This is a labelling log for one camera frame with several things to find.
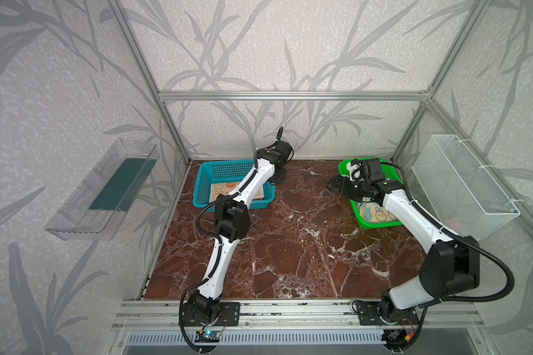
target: clear plastic box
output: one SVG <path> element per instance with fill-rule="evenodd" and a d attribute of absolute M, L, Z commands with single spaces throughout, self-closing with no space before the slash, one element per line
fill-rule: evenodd
<path fill-rule="evenodd" d="M 118 138 L 45 229 L 63 240 L 111 240 L 159 157 L 153 143 Z"/>

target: brown marble surface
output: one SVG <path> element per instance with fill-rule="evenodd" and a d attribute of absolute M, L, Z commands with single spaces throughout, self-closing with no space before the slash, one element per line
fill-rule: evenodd
<path fill-rule="evenodd" d="M 200 281 L 213 240 L 200 236 L 192 204 L 202 161 L 188 174 L 145 297 L 178 299 Z M 379 298 L 417 275 L 424 252 L 405 227 L 363 230 L 348 200 L 325 184 L 337 160 L 292 160 L 286 182 L 266 209 L 251 210 L 251 228 L 233 254 L 223 298 Z M 213 214 L 202 227 L 212 230 Z"/>

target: leaf pattern wallpaper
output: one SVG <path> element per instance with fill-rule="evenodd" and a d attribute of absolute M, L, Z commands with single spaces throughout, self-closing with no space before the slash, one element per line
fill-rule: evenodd
<path fill-rule="evenodd" d="M 493 1 L 434 99 L 533 210 L 533 0 Z M 482 242 L 517 284 L 476 307 L 501 354 L 533 354 L 533 242 L 517 222 Z M 483 278 L 478 293 L 501 282 Z"/>
<path fill-rule="evenodd" d="M 122 1 L 159 90 L 315 91 L 426 89 L 472 3 Z M 282 125 L 297 157 L 389 157 L 417 104 L 167 107 L 195 158 L 251 156 Z"/>
<path fill-rule="evenodd" d="M 0 0 L 0 354 L 99 353 L 186 170 L 108 4 Z M 111 241 L 44 230 L 115 138 L 160 159 Z"/>

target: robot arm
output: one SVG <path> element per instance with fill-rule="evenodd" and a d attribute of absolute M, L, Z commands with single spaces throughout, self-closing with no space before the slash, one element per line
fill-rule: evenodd
<path fill-rule="evenodd" d="M 253 197 L 266 182 L 284 183 L 286 169 L 293 149 L 281 140 L 282 127 L 274 144 L 258 149 L 255 166 L 229 195 L 219 195 L 215 203 L 215 244 L 202 282 L 187 301 L 185 311 L 202 324 L 212 323 L 219 314 L 219 302 L 223 293 L 223 281 L 235 247 L 244 238 L 251 220 L 249 207 Z"/>
<path fill-rule="evenodd" d="M 384 322 L 398 322 L 406 309 L 478 287 L 478 252 L 451 238 L 454 231 L 439 228 L 442 224 L 409 198 L 403 184 L 387 180 L 379 159 L 353 160 L 349 171 L 352 178 L 334 176 L 326 188 L 356 202 L 377 202 L 405 225 L 427 253 L 418 276 L 382 294 L 380 316 Z M 472 237 L 462 239 L 477 246 Z"/>

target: black cable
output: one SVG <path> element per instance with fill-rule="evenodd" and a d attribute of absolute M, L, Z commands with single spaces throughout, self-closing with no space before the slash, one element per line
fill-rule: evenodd
<path fill-rule="evenodd" d="M 186 333 L 186 330 L 184 329 L 184 300 L 186 298 L 186 295 L 187 295 L 187 292 L 189 290 L 192 290 L 194 288 L 199 288 L 201 285 L 203 285 L 204 283 L 206 283 L 207 281 L 209 281 L 208 278 L 205 278 L 203 280 L 201 280 L 201 282 L 199 282 L 198 284 L 196 285 L 192 285 L 188 288 L 186 288 L 184 290 L 184 293 L 182 293 L 182 297 L 179 299 L 179 314 L 178 314 L 178 318 L 179 318 L 179 330 L 182 332 L 182 337 L 184 338 L 185 342 L 190 346 L 190 348 L 192 348 L 194 351 L 197 351 L 199 354 L 207 354 L 207 353 L 210 353 L 212 352 L 215 348 L 213 348 L 212 350 L 210 351 L 206 351 L 204 352 L 202 348 L 197 348 L 193 343 L 192 341 L 190 340 L 190 338 L 187 337 L 187 333 Z"/>
<path fill-rule="evenodd" d="M 245 181 L 245 183 L 239 188 L 239 191 L 243 191 L 243 190 L 245 190 L 245 188 L 246 188 L 246 187 L 251 183 L 251 181 L 255 178 L 257 172 L 258 172 L 257 169 L 253 170 L 253 172 L 251 173 L 251 176 L 250 176 L 249 179 L 247 179 L 247 181 Z"/>
<path fill-rule="evenodd" d="M 392 162 L 381 162 L 381 164 L 383 165 L 389 165 L 391 167 L 395 167 L 397 168 L 401 174 L 403 175 L 403 179 L 406 178 L 406 175 L 405 175 L 405 172 L 403 170 L 402 167 L 400 167 L 399 165 L 395 164 L 395 163 L 392 163 Z M 434 301 L 431 301 L 431 302 L 426 302 L 426 303 L 423 303 L 419 306 L 432 306 L 433 304 L 437 304 L 437 303 L 440 303 L 440 302 L 447 302 L 447 301 L 460 301 L 460 302 L 491 302 L 491 301 L 495 301 L 495 300 L 498 300 L 498 299 L 501 299 L 507 295 L 509 295 L 509 293 L 512 291 L 513 287 L 515 286 L 515 278 L 513 276 L 513 272 L 510 270 L 510 268 L 502 261 L 500 260 L 499 258 L 497 258 L 496 256 L 494 256 L 493 254 L 491 254 L 490 252 L 487 252 L 485 250 L 483 250 L 482 248 L 480 248 L 479 246 L 476 246 L 476 245 L 473 245 L 471 244 L 470 242 L 468 242 L 466 239 L 462 238 L 461 236 L 457 235 L 457 234 L 454 234 L 450 231 L 448 231 L 447 229 L 444 228 L 444 226 L 440 223 L 438 223 L 438 221 L 432 217 L 427 210 L 425 210 L 424 208 L 422 208 L 420 206 L 420 204 L 414 200 L 412 198 L 412 195 L 410 194 L 410 191 L 409 191 L 409 184 L 408 183 L 405 183 L 404 184 L 404 188 L 405 188 L 405 193 L 407 195 L 407 197 L 409 198 L 409 201 L 411 202 L 411 204 L 417 209 L 417 211 L 420 212 L 421 215 L 423 215 L 423 217 L 425 217 L 431 224 L 433 224 L 436 228 L 440 229 L 442 231 L 442 233 L 446 234 L 447 236 L 449 236 L 450 238 L 468 246 L 470 249 L 473 249 L 475 250 L 476 252 L 482 254 L 483 256 L 485 256 L 486 258 L 490 259 L 492 262 L 494 262 L 497 266 L 500 267 L 501 270 L 503 270 L 503 272 L 505 273 L 505 277 L 506 277 L 506 283 L 505 283 L 505 286 L 504 288 L 502 288 L 500 291 L 498 291 L 497 293 L 494 293 L 494 294 L 491 294 L 491 295 L 488 295 L 488 296 L 478 296 L 478 297 L 467 297 L 467 296 L 444 296 L 442 297 L 440 300 L 434 300 Z"/>
<path fill-rule="evenodd" d="M 213 237 L 213 238 L 217 238 L 219 240 L 219 243 L 221 243 L 221 238 L 217 235 L 217 233 L 213 233 L 213 232 L 210 232 L 210 231 L 206 231 L 204 230 L 202 227 L 201 227 L 201 217 L 203 216 L 203 213 L 205 213 L 206 210 L 212 208 L 213 206 L 215 206 L 216 204 L 218 204 L 219 202 L 225 202 L 225 201 L 228 201 L 228 200 L 231 200 L 231 199 L 234 199 L 235 197 L 239 196 L 239 192 L 236 192 L 234 193 L 233 195 L 228 195 L 227 197 L 225 198 L 221 198 L 221 199 L 217 199 L 215 200 L 214 202 L 210 202 L 207 206 L 205 206 L 201 211 L 199 211 L 198 215 L 195 217 L 195 229 L 201 233 L 201 234 L 204 234 L 204 235 L 207 235 L 207 236 L 210 236 L 210 237 Z"/>
<path fill-rule="evenodd" d="M 207 275 L 207 278 L 212 278 L 213 274 L 215 274 L 215 271 L 217 270 L 217 266 L 219 265 L 219 260 L 221 259 L 222 250 L 223 250 L 223 244 L 220 244 L 217 248 L 217 257 L 215 258 L 215 264 L 213 265 L 213 268 L 211 268 L 211 271 L 209 272 L 209 275 Z"/>
<path fill-rule="evenodd" d="M 255 150 L 255 154 L 253 154 L 253 159 L 255 160 L 255 169 L 258 169 L 259 168 L 259 160 L 257 159 L 257 155 L 259 153 L 259 150 L 256 149 Z"/>
<path fill-rule="evenodd" d="M 420 321 L 418 323 L 417 330 L 415 330 L 414 335 L 412 336 L 412 338 L 409 339 L 409 341 L 404 346 L 400 346 L 396 350 L 394 348 L 391 348 L 391 349 L 388 348 L 389 350 L 391 350 L 394 353 L 401 353 L 404 350 L 406 350 L 407 348 L 409 348 L 411 345 L 413 345 L 415 343 L 415 341 L 417 341 L 417 338 L 418 338 L 418 336 L 420 334 L 420 331 L 422 330 L 422 325 L 425 323 L 425 316 L 426 316 L 426 311 L 427 310 L 428 310 L 428 307 L 425 307 L 422 310 L 422 315 L 420 316 Z"/>
<path fill-rule="evenodd" d="M 292 156 L 290 158 L 288 158 L 288 160 L 284 163 L 284 165 L 290 163 L 290 161 L 292 160 L 292 158 L 294 158 L 294 149 L 292 149 Z"/>

